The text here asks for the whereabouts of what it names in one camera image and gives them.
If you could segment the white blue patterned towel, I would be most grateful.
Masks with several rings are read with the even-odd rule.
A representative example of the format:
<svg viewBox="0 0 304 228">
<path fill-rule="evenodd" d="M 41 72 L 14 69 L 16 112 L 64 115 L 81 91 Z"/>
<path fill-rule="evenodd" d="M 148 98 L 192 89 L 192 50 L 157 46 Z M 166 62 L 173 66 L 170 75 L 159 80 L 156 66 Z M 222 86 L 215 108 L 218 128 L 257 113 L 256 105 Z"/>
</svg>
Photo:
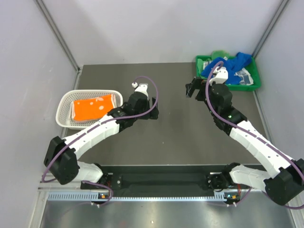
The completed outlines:
<svg viewBox="0 0 304 228">
<path fill-rule="evenodd" d="M 253 85 L 254 81 L 251 74 L 245 69 L 252 59 L 251 57 L 235 57 L 225 60 L 224 58 L 217 57 L 215 63 L 223 61 L 223 67 L 228 71 L 228 80 L 225 82 L 226 85 L 242 85 L 250 86 Z"/>
</svg>

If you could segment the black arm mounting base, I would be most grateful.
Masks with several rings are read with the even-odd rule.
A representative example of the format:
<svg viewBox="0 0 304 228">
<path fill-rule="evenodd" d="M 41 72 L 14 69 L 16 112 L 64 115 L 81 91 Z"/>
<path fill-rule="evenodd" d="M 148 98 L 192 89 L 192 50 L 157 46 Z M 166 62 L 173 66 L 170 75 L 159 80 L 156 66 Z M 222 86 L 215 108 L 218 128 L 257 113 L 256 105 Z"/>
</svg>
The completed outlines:
<svg viewBox="0 0 304 228">
<path fill-rule="evenodd" d="M 115 197 L 213 196 L 214 190 L 234 188 L 222 174 L 224 165 L 101 166 L 99 184 Z"/>
</svg>

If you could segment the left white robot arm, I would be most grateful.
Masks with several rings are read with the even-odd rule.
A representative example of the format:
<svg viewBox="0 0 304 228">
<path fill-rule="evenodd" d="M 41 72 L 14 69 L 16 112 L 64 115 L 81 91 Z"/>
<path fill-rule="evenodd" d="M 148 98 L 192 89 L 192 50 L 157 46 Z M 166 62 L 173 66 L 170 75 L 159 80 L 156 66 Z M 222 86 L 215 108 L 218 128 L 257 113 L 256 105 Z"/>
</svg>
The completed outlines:
<svg viewBox="0 0 304 228">
<path fill-rule="evenodd" d="M 61 185 L 72 181 L 89 181 L 97 188 L 107 185 L 108 177 L 96 163 L 80 162 L 79 158 L 106 138 L 131 127 L 139 119 L 154 119 L 159 115 L 158 98 L 149 99 L 134 92 L 122 106 L 111 109 L 99 121 L 64 139 L 56 136 L 49 144 L 44 165 Z"/>
</svg>

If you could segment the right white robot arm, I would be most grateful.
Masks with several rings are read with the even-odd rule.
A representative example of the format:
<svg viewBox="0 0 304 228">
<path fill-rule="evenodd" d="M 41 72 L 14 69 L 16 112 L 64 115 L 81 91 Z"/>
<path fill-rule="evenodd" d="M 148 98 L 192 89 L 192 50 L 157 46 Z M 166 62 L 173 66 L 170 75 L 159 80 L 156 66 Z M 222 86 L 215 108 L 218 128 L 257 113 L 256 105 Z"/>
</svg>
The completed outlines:
<svg viewBox="0 0 304 228">
<path fill-rule="evenodd" d="M 246 185 L 264 192 L 274 203 L 286 206 L 304 190 L 304 161 L 294 160 L 279 151 L 263 137 L 251 122 L 232 105 L 232 93 L 225 84 L 207 83 L 194 78 L 186 84 L 186 96 L 202 101 L 208 107 L 215 125 L 231 139 L 240 143 L 263 166 L 264 170 L 249 168 L 233 162 L 219 175 L 210 177 L 210 186 L 223 189 Z"/>
</svg>

